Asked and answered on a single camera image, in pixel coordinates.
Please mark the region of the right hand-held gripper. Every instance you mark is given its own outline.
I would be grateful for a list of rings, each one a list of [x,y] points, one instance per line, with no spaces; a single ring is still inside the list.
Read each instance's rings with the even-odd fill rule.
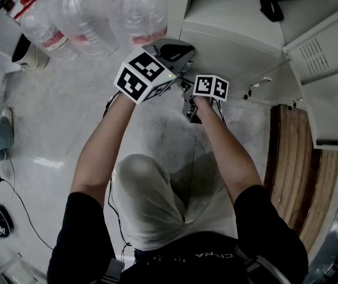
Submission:
[[[188,71],[181,70],[178,73],[177,85],[183,90],[184,106],[183,115],[193,124],[201,124],[197,116],[198,107],[194,103],[197,96],[208,98],[210,103],[216,104],[219,115],[225,124],[221,103],[226,102],[229,90],[229,82],[216,75],[197,75],[195,82],[186,78]]]

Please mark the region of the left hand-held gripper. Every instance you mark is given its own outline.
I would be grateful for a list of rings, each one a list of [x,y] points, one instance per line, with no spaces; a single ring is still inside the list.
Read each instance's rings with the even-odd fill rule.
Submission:
[[[182,69],[195,53],[191,44],[172,38],[158,39],[153,45],[159,52],[170,52],[163,55],[165,66],[138,47],[122,62],[113,82],[137,105],[164,93],[176,78],[170,70]]]

